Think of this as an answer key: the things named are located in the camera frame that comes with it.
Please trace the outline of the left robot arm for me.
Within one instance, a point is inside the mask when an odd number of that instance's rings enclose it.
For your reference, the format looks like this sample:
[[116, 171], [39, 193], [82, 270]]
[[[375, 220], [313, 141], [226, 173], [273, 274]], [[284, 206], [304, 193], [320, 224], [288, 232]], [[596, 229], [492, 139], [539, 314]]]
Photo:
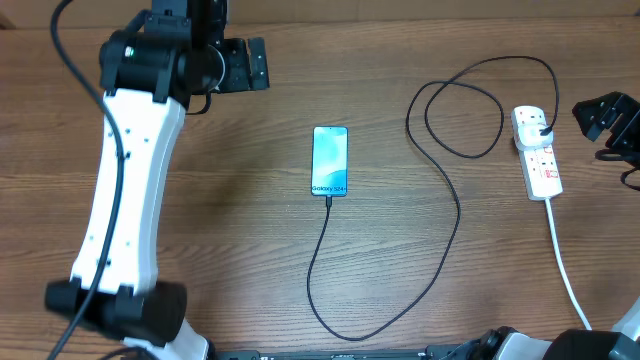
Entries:
[[226, 38], [228, 5], [156, 1], [101, 46], [104, 115], [90, 219], [68, 279], [47, 285], [46, 308], [122, 343], [140, 359], [212, 359], [186, 318], [187, 291], [162, 281], [157, 231], [172, 153], [190, 101], [269, 86], [261, 38]]

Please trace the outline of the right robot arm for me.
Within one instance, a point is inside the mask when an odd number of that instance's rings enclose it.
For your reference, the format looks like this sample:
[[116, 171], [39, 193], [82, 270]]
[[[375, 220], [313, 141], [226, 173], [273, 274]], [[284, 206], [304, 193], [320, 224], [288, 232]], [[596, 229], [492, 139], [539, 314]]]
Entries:
[[[626, 162], [632, 168], [620, 176], [639, 171], [639, 102], [627, 94], [611, 92], [577, 103], [572, 114], [585, 138], [596, 141], [603, 131], [611, 136], [594, 154], [600, 161]], [[584, 328], [570, 329], [552, 341], [525, 335], [510, 327], [490, 330], [460, 349], [463, 359], [629, 359], [639, 357], [639, 304], [635, 303], [610, 331], [592, 329], [571, 287], [564, 267], [551, 199], [563, 192], [552, 147], [554, 135], [540, 108], [518, 106], [511, 113], [514, 142], [519, 153], [527, 196], [545, 205], [554, 257], [570, 301]]]

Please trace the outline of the blue screen smartphone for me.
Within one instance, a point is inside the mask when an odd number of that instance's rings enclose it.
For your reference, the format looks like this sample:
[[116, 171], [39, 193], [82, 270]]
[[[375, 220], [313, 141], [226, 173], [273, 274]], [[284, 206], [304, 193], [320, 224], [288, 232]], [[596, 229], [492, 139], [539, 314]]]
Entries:
[[348, 193], [348, 129], [317, 126], [313, 129], [311, 194], [344, 197]]

